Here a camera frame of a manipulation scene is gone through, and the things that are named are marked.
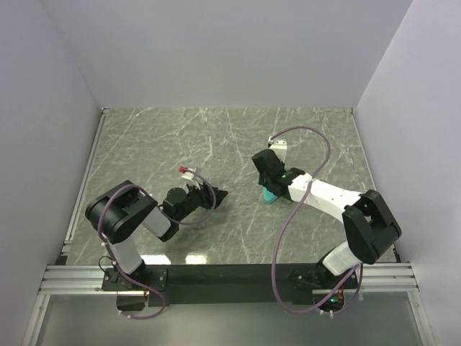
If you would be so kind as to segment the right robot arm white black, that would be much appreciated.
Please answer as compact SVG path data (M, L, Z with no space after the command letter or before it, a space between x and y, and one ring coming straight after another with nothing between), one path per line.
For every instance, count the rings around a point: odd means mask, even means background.
M331 288L347 270L373 265L401 237L402 231L382 195L375 190L355 192L330 185L301 169L286 169L275 151L264 149L252 156L259 184L276 199L296 202L280 231L272 258L272 282L276 283L277 255L282 237L303 204L340 221L346 241L325 254L297 281L312 288Z

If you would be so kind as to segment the teal triangular power strip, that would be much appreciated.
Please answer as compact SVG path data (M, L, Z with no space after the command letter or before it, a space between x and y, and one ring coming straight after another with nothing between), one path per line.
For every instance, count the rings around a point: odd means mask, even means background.
M262 188L262 196L266 204L272 204L279 198L273 192L270 192L266 187Z

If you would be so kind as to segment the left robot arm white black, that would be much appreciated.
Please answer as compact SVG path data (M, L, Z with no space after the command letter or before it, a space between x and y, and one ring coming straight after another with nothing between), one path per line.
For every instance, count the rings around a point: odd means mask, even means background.
M125 288L134 290L149 283L149 273L141 258L133 233L143 226L162 242L170 240L179 224L198 208L216 209L228 192L217 187L211 190L203 184L171 188L162 203L134 187L130 180L87 205L85 217L99 232L121 267L118 280Z

